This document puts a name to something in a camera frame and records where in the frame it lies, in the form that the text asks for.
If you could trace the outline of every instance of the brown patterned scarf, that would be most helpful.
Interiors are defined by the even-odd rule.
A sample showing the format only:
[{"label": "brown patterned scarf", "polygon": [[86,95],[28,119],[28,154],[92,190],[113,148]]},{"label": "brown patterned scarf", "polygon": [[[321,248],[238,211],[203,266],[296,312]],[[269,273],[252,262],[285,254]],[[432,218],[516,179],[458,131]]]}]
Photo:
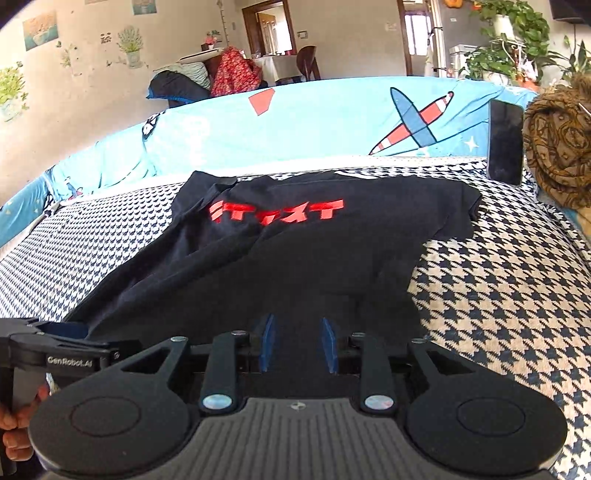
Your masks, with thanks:
[{"label": "brown patterned scarf", "polygon": [[538,184],[559,204],[591,207],[591,76],[536,97],[525,112],[525,156]]}]

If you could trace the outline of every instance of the table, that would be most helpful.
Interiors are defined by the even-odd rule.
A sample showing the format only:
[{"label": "table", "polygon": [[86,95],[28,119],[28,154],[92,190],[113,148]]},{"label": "table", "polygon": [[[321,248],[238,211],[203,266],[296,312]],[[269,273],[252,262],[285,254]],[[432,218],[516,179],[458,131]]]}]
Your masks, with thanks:
[{"label": "table", "polygon": [[293,78],[295,82],[300,81],[301,72],[295,55],[269,55],[253,59],[253,62],[262,69],[262,79],[269,86],[277,84],[281,79]]}]

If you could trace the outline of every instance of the framed picture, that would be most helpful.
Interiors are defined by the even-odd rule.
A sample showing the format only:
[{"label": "framed picture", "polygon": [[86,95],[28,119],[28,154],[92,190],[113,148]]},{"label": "framed picture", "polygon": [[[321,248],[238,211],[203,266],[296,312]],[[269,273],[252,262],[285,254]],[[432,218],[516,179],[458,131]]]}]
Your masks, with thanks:
[{"label": "framed picture", "polygon": [[155,14],[156,0],[132,0],[134,6],[134,15]]},{"label": "framed picture", "polygon": [[58,38],[56,11],[38,15],[22,23],[27,51]]}]

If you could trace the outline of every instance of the human hand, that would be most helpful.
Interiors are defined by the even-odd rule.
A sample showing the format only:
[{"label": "human hand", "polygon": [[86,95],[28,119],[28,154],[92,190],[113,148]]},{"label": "human hand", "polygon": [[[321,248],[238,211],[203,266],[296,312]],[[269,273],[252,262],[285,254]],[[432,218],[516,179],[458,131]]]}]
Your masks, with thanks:
[{"label": "human hand", "polygon": [[0,404],[0,429],[6,430],[2,442],[6,447],[6,456],[15,462],[24,462],[33,456],[33,447],[29,440],[29,422],[39,404],[49,397],[49,385],[37,389],[35,399],[16,413],[11,413]]}]

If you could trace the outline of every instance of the wooden chair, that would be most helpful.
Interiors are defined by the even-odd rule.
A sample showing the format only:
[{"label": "wooden chair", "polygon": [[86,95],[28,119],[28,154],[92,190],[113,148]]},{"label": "wooden chair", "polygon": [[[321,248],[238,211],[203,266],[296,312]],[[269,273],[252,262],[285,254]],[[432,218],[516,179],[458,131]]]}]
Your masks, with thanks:
[{"label": "wooden chair", "polygon": [[302,48],[297,53],[295,61],[299,71],[306,78],[307,82],[312,80],[312,75],[314,75],[314,80],[322,80],[320,78],[318,64],[316,63],[316,47],[314,45],[308,45]]}]

